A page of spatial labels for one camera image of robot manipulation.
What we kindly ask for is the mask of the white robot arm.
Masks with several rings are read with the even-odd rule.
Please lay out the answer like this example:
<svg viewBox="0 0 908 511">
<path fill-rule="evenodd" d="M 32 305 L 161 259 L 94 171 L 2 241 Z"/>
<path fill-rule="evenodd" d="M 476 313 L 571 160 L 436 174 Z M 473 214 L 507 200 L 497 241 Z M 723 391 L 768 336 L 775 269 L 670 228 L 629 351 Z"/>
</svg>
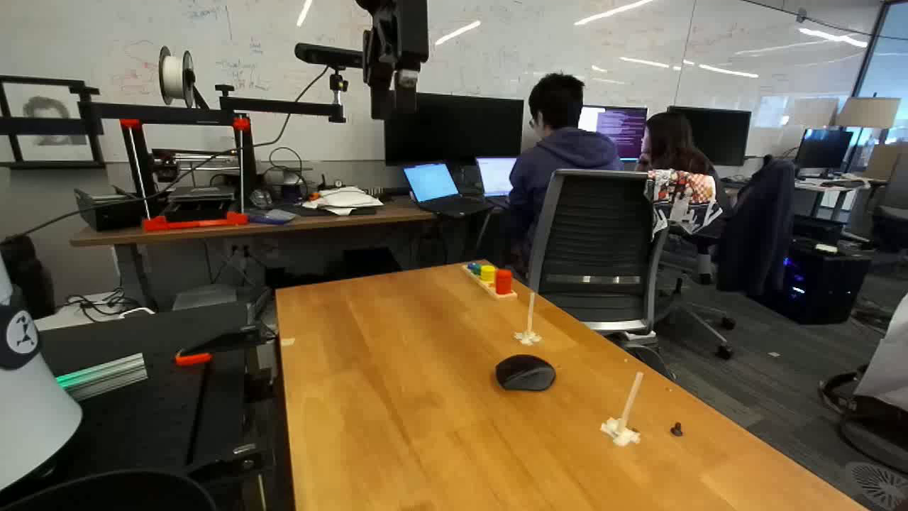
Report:
<svg viewBox="0 0 908 511">
<path fill-rule="evenodd" d="M 362 32 L 362 82 L 371 116 L 384 120 L 416 97 L 421 68 L 428 62 L 428 0 L 358 0 L 371 16 Z"/>
</svg>

